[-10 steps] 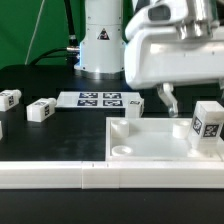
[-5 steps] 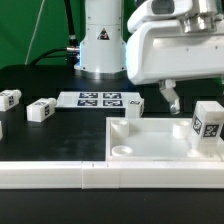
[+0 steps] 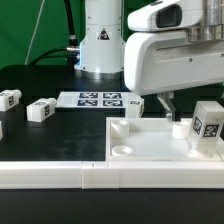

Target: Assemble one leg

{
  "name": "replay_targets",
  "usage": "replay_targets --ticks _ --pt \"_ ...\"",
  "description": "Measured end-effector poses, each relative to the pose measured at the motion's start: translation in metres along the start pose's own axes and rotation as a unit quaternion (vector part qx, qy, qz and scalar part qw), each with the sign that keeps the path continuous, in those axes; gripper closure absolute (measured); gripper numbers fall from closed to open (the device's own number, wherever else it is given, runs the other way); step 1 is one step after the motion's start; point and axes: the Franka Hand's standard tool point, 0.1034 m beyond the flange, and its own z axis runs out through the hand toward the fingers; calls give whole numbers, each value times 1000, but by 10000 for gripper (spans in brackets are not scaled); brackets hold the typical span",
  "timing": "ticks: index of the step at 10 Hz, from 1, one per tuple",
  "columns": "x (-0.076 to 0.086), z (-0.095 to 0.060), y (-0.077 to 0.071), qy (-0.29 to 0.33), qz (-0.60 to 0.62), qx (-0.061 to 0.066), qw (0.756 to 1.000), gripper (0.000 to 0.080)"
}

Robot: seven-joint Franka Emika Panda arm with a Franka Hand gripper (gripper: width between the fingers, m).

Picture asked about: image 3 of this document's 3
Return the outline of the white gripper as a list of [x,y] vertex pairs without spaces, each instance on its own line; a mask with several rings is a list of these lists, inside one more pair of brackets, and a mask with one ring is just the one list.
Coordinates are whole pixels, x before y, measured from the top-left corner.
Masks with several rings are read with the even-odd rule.
[[224,82],[224,0],[156,0],[129,14],[128,27],[125,84],[158,93],[169,122],[176,109],[167,91]]

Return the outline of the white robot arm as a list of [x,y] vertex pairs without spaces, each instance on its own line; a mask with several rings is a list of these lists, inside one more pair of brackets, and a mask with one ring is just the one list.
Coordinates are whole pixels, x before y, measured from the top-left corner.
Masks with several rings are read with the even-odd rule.
[[156,0],[128,15],[121,0],[85,0],[86,34],[75,66],[92,79],[124,73],[137,95],[157,94],[175,118],[175,90],[224,82],[224,0]]

